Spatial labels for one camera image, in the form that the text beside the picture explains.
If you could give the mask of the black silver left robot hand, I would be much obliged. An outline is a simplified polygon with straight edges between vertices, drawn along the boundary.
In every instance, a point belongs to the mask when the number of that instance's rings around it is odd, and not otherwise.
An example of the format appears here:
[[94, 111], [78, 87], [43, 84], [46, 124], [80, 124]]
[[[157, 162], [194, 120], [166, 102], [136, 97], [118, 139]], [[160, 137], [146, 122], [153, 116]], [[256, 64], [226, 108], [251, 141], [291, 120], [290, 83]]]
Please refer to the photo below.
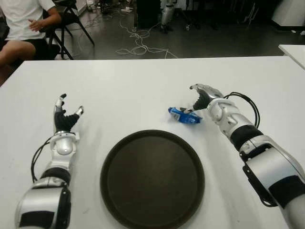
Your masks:
[[65, 115], [66, 110], [63, 109], [64, 99], [67, 94], [62, 94], [55, 102], [53, 110], [53, 124], [54, 133], [70, 132], [74, 125], [78, 122], [79, 118], [84, 113], [84, 107], [80, 106], [77, 111], [71, 115]]

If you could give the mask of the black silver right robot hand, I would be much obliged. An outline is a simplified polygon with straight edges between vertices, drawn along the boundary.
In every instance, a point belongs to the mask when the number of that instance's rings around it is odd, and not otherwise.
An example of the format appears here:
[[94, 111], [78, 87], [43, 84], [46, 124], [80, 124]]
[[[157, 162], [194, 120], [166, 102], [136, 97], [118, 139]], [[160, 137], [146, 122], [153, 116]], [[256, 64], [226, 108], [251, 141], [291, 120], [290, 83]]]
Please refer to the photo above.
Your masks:
[[195, 90], [199, 94], [199, 98], [191, 107], [182, 109], [185, 114], [206, 109], [212, 100], [224, 97], [219, 90], [200, 83], [191, 85], [190, 90]]

